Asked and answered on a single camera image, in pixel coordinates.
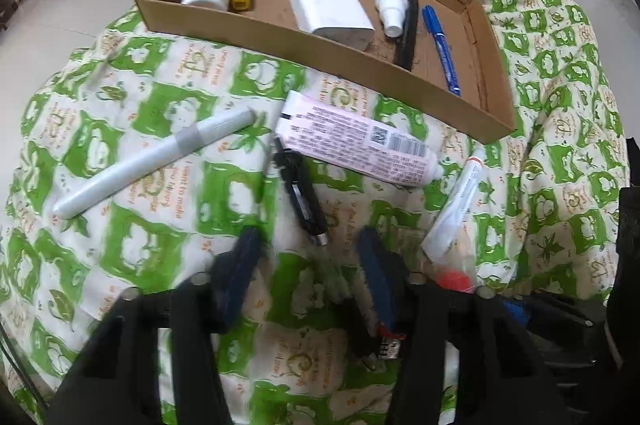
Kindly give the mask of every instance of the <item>blue marker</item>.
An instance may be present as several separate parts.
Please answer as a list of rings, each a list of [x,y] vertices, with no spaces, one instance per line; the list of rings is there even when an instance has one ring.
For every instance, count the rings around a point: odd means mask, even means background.
[[[456,69],[453,67],[453,59],[451,58],[449,45],[444,37],[444,32],[442,31],[436,11],[432,6],[427,5],[422,9],[422,18],[424,19],[424,24],[427,27],[427,30],[429,30],[433,35],[434,41],[436,41],[436,48],[438,49],[440,62],[442,62],[442,68],[444,69],[444,76],[447,79],[449,91],[454,95],[460,96],[458,75],[456,75]]]

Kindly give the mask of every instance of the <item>tiled floor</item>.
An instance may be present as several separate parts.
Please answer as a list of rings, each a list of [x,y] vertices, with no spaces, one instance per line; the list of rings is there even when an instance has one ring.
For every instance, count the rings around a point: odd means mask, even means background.
[[[633,0],[577,0],[595,29],[600,59],[618,100],[625,132],[640,141],[640,10]],[[20,119],[28,98],[78,47],[132,4],[132,0],[26,0],[0,33],[0,202],[18,163]]]
[[[20,120],[27,100],[133,0],[25,0],[9,30],[0,32],[0,200],[4,203],[21,147]]]

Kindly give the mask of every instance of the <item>barcode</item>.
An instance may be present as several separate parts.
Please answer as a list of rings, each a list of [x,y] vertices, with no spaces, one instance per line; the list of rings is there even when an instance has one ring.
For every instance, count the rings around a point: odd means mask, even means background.
[[[391,150],[395,150],[403,154],[413,154],[414,156],[420,156],[422,158],[424,158],[426,147],[427,146],[424,142],[410,140],[397,132],[391,135],[388,145],[388,148]]]
[[[385,128],[380,128],[379,126],[373,126],[373,131],[371,131],[371,138],[369,138],[372,142],[379,145],[386,145],[386,135],[388,131]]]

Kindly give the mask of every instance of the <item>patterned fabric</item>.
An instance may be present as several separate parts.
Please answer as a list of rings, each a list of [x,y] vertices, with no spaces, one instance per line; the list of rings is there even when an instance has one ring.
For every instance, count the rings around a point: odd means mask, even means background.
[[[517,129],[486,145],[479,192],[456,246],[476,253],[481,283],[526,292],[607,295],[616,270],[618,191],[628,185],[616,102],[593,29],[572,0],[479,0],[494,27],[516,105]],[[295,227],[271,163],[273,128],[288,91],[402,128],[442,153],[443,179],[398,188],[309,160],[332,243],[364,299],[352,250],[374,225],[414,271],[420,242],[477,145],[372,90],[237,47],[150,33],[136,9],[31,98],[24,146],[4,210],[0,314],[41,386],[54,391],[118,293],[177,285],[231,249],[242,225],[263,228],[268,252],[242,318],[216,339],[236,423],[381,424],[398,363],[375,371],[347,354],[346,338]],[[140,148],[236,104],[251,127],[139,180],[70,221],[53,203]],[[161,394],[175,421],[167,331]],[[3,362],[15,397],[33,400]],[[442,422],[455,406],[450,351]]]

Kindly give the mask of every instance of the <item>open box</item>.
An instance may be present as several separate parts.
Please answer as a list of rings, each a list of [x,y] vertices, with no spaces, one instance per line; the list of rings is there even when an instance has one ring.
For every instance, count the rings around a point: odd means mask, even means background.
[[[395,41],[385,37],[374,0],[360,0],[376,34],[364,51],[303,33],[289,0],[252,0],[253,9],[236,14],[180,0],[136,0],[152,31],[174,33],[244,47],[336,75],[428,113],[476,140],[489,143],[514,126],[511,87],[494,32],[476,0],[418,0],[431,4],[450,46],[462,97],[447,89],[433,37],[418,18],[414,68],[392,64]]]

